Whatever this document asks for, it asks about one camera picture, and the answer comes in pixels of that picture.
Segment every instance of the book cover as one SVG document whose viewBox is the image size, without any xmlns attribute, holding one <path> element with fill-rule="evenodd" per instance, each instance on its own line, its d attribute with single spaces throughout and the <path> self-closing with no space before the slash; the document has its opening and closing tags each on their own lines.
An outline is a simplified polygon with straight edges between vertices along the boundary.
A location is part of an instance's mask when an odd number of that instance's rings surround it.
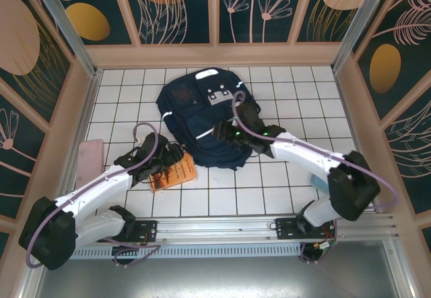
<svg viewBox="0 0 431 298">
<path fill-rule="evenodd" d="M 174 187 L 180 183 L 196 179 L 195 163 L 189 153 L 184 153 L 181 161 L 170 166 L 162 173 L 150 175 L 151 191 Z"/>
</svg>

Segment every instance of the reflective strip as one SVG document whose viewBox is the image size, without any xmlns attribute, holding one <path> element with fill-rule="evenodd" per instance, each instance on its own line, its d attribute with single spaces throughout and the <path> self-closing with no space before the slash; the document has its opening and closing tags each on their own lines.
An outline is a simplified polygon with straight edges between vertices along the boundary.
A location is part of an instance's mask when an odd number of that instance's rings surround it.
<svg viewBox="0 0 431 298">
<path fill-rule="evenodd" d="M 208 129 L 205 133 L 202 133 L 201 135 L 196 136 L 196 140 L 198 140 L 199 138 L 202 138 L 210 133 L 212 133 L 214 130 L 214 128 Z"/>
<path fill-rule="evenodd" d="M 205 71 L 196 73 L 195 74 L 195 78 L 196 78 L 196 80 L 200 80 L 200 79 L 203 79 L 203 78 L 206 78 L 206 77 L 209 77 L 209 76 L 214 76 L 216 74 L 218 74 L 217 70 L 215 70 L 215 69 L 209 69 L 209 70 L 205 70 Z"/>
<path fill-rule="evenodd" d="M 172 111 L 167 111 L 162 115 L 162 119 L 164 119 L 166 116 L 172 115 Z"/>
</svg>

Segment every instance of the metal bracket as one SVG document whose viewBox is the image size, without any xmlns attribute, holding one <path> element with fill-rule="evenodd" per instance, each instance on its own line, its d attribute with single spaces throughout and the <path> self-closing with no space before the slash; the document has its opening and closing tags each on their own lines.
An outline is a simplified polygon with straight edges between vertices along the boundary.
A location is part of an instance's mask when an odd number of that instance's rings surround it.
<svg viewBox="0 0 431 298">
<path fill-rule="evenodd" d="M 156 241 L 157 221 L 156 220 L 136 220 L 133 232 L 127 238 L 124 235 L 113 237 L 115 241 L 125 243 L 152 243 Z"/>
<path fill-rule="evenodd" d="M 335 236 L 335 226 L 333 222 L 326 222 L 322 227 L 313 228 L 309 234 L 303 234 L 298 232 L 295 217 L 277 218 L 275 220 L 275 230 L 278 239 L 325 239 L 327 236 L 323 227 L 329 234 L 333 237 Z"/>
</svg>

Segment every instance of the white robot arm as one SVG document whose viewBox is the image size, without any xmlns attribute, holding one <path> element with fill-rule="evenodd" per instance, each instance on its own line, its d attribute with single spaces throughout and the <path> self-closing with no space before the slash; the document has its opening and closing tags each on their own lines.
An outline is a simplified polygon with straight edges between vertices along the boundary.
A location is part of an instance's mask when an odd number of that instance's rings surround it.
<svg viewBox="0 0 431 298">
<path fill-rule="evenodd" d="M 367 178 L 357 171 L 349 171 L 347 167 L 343 167 L 333 159 L 348 159 L 369 169 L 361 154 L 353 151 L 346 156 L 323 150 L 299 140 L 278 126 L 264 126 L 257 114 L 249 119 L 249 123 L 252 128 L 258 126 L 263 135 L 277 136 L 291 142 L 268 142 L 245 133 L 238 133 L 238 127 L 232 125 L 231 121 L 215 126 L 213 135 L 227 142 L 248 144 L 258 153 L 295 163 L 329 185 L 329 198 L 307 204 L 296 216 L 299 233 L 307 234 L 311 229 L 338 218 L 356 220 L 378 194 L 380 188 L 374 179 Z M 112 197 L 131 189 L 137 182 L 147 179 L 150 174 L 164 171 L 183 157 L 183 152 L 178 145 L 169 144 L 166 138 L 159 136 L 158 150 L 148 163 L 138 170 L 108 178 L 110 174 L 140 162 L 149 152 L 148 149 L 154 145 L 154 138 L 150 136 L 151 134 L 145 139 L 143 146 L 135 156 L 131 151 L 118 158 L 114 162 L 115 165 L 109 167 L 96 179 L 105 180 L 92 189 L 84 192 L 88 188 L 88 185 L 85 185 L 53 201 L 48 198 L 38 200 L 30 212 L 19 240 L 20 245 L 27 249 L 30 239 L 41 221 L 55 208 L 67 202 L 69 203 L 58 213 L 58 216 L 45 226 L 43 233 L 39 234 L 32 250 L 32 255 L 48 269 L 54 270 L 63 265 L 76 247 L 105 237 L 115 237 L 121 233 L 127 239 L 127 235 L 133 231 L 135 217 L 124 208 L 114 206 L 97 216 L 89 217 L 89 215 Z M 306 144 L 307 148 L 299 146 L 301 142 Z M 326 156 L 318 154 L 314 150 L 323 151 Z M 83 192 L 82 196 L 71 202 L 71 198 L 79 192 Z"/>
</svg>

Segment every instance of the purple cable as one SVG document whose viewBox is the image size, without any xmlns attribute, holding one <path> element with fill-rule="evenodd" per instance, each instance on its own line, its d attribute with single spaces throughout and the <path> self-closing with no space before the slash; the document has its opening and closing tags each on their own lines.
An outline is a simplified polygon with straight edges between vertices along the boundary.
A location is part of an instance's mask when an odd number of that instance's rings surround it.
<svg viewBox="0 0 431 298">
<path fill-rule="evenodd" d="M 304 255 L 304 250 L 305 250 L 305 243 L 301 244 L 301 254 L 299 255 L 299 258 L 303 261 L 303 262 L 312 262 L 312 260 Z"/>
<path fill-rule="evenodd" d="M 67 200 L 66 202 L 64 202 L 63 204 L 61 204 L 59 207 L 55 208 L 55 210 L 53 212 L 51 212 L 39 225 L 39 227 L 36 229 L 36 231 L 33 234 L 32 239 L 30 240 L 28 247 L 27 247 L 27 252 L 26 252 L 26 264 L 29 268 L 31 269 L 35 269 L 35 268 L 39 268 L 40 266 L 42 266 L 41 263 L 39 264 L 33 264 L 30 261 L 30 256 L 31 256 L 31 252 L 34 246 L 34 242 L 36 242 L 36 239 L 38 238 L 40 232 L 43 230 L 43 228 L 46 226 L 46 224 L 49 223 L 49 221 L 56 215 L 58 214 L 64 207 L 66 207 L 67 205 L 71 204 L 74 200 L 78 199 L 80 196 L 84 195 L 87 191 L 91 190 L 93 187 L 97 186 L 99 183 L 102 183 L 104 181 L 106 181 L 109 178 L 115 177 L 116 175 L 120 175 L 121 173 L 126 173 L 129 172 L 131 170 L 135 170 L 137 168 L 139 168 L 141 165 L 143 165 L 145 162 L 147 162 L 154 154 L 154 152 L 157 149 L 157 145 L 159 142 L 159 135 L 156 131 L 156 129 L 154 128 L 153 125 L 149 124 L 149 123 L 138 123 L 134 128 L 133 128 L 133 138 L 135 139 L 135 142 L 137 142 L 137 138 L 136 138 L 136 131 L 137 128 L 139 126 L 142 125 L 146 125 L 149 126 L 155 135 L 155 140 L 154 140 L 154 146 L 152 148 L 152 150 L 150 151 L 150 153 L 147 155 L 147 157 L 145 159 L 143 159 L 141 162 L 137 163 L 136 165 L 133 165 L 130 168 L 124 169 L 124 170 L 120 170 L 114 173 L 111 173 L 110 175 L 107 175 L 105 178 L 101 178 L 96 180 L 95 182 L 89 184 L 88 186 L 86 186 L 83 190 L 81 190 L 79 193 L 75 194 L 72 198 L 70 198 L 69 200 Z"/>
<path fill-rule="evenodd" d="M 115 256 L 114 256 L 114 263 L 115 266 L 121 267 L 121 268 L 129 268 L 131 266 L 135 266 L 141 262 L 144 262 L 146 259 L 148 259 L 148 257 L 152 254 L 155 254 L 162 246 L 161 245 L 133 245 L 133 244 L 128 244 L 128 243 L 122 243 L 122 242 L 118 242 L 115 241 L 114 239 L 111 239 L 110 237 L 105 237 L 104 240 L 111 242 L 111 243 L 115 243 L 115 244 L 119 244 L 121 246 L 124 247 L 128 247 L 127 249 L 122 249 L 120 251 L 118 251 Z M 120 254 L 123 254 L 125 252 L 130 252 L 130 251 L 139 251 L 140 249 L 153 249 L 152 251 L 148 252 L 147 254 L 145 254 L 145 256 L 143 256 L 142 258 L 138 259 L 138 260 L 133 260 L 132 262 L 128 263 L 128 264 L 119 264 L 119 262 L 117 261 L 117 258 Z"/>
<path fill-rule="evenodd" d="M 392 208 L 395 204 L 397 204 L 397 202 L 399 200 L 398 193 L 395 191 L 395 189 L 392 187 L 392 185 L 389 182 L 385 181 L 383 178 L 380 178 L 378 175 L 374 174 L 373 172 L 371 172 L 371 171 L 369 171 L 363 167 L 360 167 L 359 165 L 355 165 L 354 163 L 351 163 L 351 162 L 344 160 L 342 158 L 337 158 L 336 156 L 331 156 L 330 154 L 326 153 L 325 151 L 314 148 L 313 146 L 310 146 L 309 144 L 307 144 L 306 142 L 303 142 L 301 140 L 292 141 L 292 140 L 289 140 L 287 138 L 270 138 L 268 136 L 259 135 L 258 133 L 255 133 L 254 131 L 250 130 L 240 120 L 240 117 L 238 115 L 238 111 L 236 110 L 236 99 L 238 98 L 238 96 L 241 96 L 241 99 L 239 100 L 240 103 L 243 103 L 245 98 L 246 98 L 246 94 L 242 90 L 235 92 L 234 98 L 232 99 L 232 112 L 234 113 L 234 118 L 235 118 L 236 122 L 239 124 L 239 126 L 241 126 L 241 128 L 243 130 L 245 130 L 245 132 L 249 133 L 252 136 L 255 136 L 256 138 L 260 138 L 262 140 L 287 142 L 287 143 L 293 144 L 294 146 L 299 145 L 303 148 L 306 148 L 307 150 L 310 150 L 310 151 L 313 151 L 317 154 L 323 155 L 326 158 L 329 158 L 331 160 L 335 160 L 337 162 L 343 163 L 344 165 L 347 165 L 348 167 L 351 167 L 355 170 L 358 170 L 362 173 L 365 173 L 366 175 L 376 179 L 377 181 L 380 181 L 381 183 L 386 185 L 389 188 L 389 190 L 391 190 L 391 192 L 393 193 L 394 199 L 392 202 L 388 202 L 387 204 L 370 206 L 371 209 L 387 209 L 387 208 Z"/>
</svg>

